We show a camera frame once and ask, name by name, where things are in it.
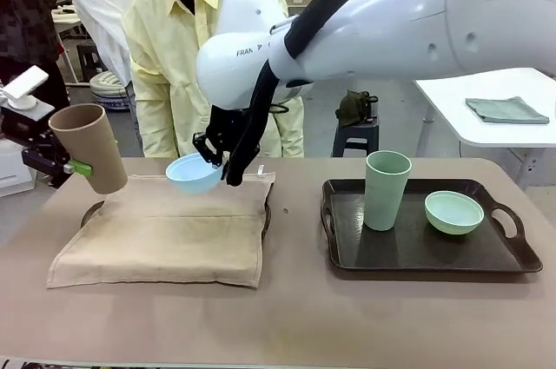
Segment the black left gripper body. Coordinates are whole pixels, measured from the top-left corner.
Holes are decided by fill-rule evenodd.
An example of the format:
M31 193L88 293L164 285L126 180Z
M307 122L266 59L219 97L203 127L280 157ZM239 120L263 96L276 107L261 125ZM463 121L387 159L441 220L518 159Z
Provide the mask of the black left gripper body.
M27 110L14 109L2 102L1 132L5 138L46 157L65 157L66 149L49 127L49 119L55 112L53 106L41 101Z

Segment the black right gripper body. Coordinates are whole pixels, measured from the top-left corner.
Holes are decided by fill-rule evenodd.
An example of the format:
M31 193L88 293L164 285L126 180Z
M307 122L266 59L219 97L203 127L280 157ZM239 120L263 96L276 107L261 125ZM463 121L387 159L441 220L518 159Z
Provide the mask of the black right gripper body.
M248 125L247 109L226 110L212 106L207 137L217 154L232 154Z

